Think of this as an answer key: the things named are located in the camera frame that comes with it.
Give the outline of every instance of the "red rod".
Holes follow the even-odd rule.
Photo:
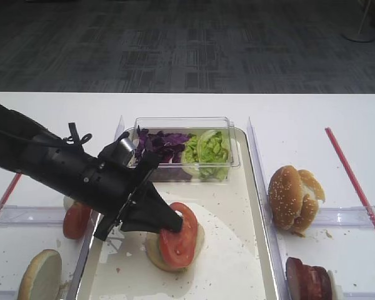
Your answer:
[[[340,148],[339,144],[338,144],[338,140],[336,140],[335,138],[335,135],[332,133],[332,130],[331,128],[325,128],[325,131],[326,131],[326,134],[327,136],[329,137],[329,139],[331,140],[331,143],[333,145],[333,148],[335,148],[335,151],[337,153],[337,155],[339,156],[339,159],[340,161],[342,162],[345,170],[346,170],[346,173],[347,175],[349,176],[350,178],[350,181],[352,183],[352,185],[354,186],[354,189],[356,190],[357,192],[357,195],[358,197],[360,198],[361,202],[362,202],[362,205],[366,207],[367,211],[368,211],[368,214],[371,218],[371,221],[372,223],[374,224],[374,229],[375,229],[375,215],[374,215],[374,212],[371,208],[371,205],[370,203],[368,202],[368,199],[367,197],[365,196],[364,194],[364,191],[363,189],[361,189],[361,186],[360,184],[358,183],[358,180],[357,178],[355,177],[354,173],[353,173],[353,170],[351,169],[350,165],[349,165],[349,162],[348,160],[346,159],[346,157],[344,156],[343,154],[343,151],[342,149]]]
[[[8,198],[10,197],[11,193],[13,192],[15,186],[17,185],[19,178],[21,178],[21,174],[16,174],[12,181],[10,182],[10,185],[7,187],[6,192],[4,195],[2,195],[2,198],[0,199],[0,211],[7,202]]]

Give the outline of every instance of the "black robotic arm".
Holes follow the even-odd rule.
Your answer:
[[[103,214],[94,233],[103,241],[120,224],[123,231],[181,230],[182,219],[148,181],[160,157],[147,152],[131,169],[126,164],[134,148],[127,132],[93,157],[83,150],[91,134],[80,139],[74,123],[69,129],[71,136],[61,139],[0,105],[0,167],[30,176]]]

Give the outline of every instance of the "gray carpet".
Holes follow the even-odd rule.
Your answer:
[[[0,0],[0,91],[375,93],[356,0]]]

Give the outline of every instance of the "top bun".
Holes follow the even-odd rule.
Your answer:
[[[314,175],[292,166],[278,169],[268,188],[269,203],[275,225],[283,230],[302,234],[318,212],[318,200],[325,194]]]

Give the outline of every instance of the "sliced tomato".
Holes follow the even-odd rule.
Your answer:
[[[62,232],[68,239],[80,239],[85,233],[92,209],[75,202],[68,210],[62,223]]]
[[[160,251],[164,261],[172,268],[189,266],[194,258],[194,249],[198,237],[198,220],[185,204],[174,202],[170,207],[182,214],[183,223],[180,232],[162,229],[160,232]]]

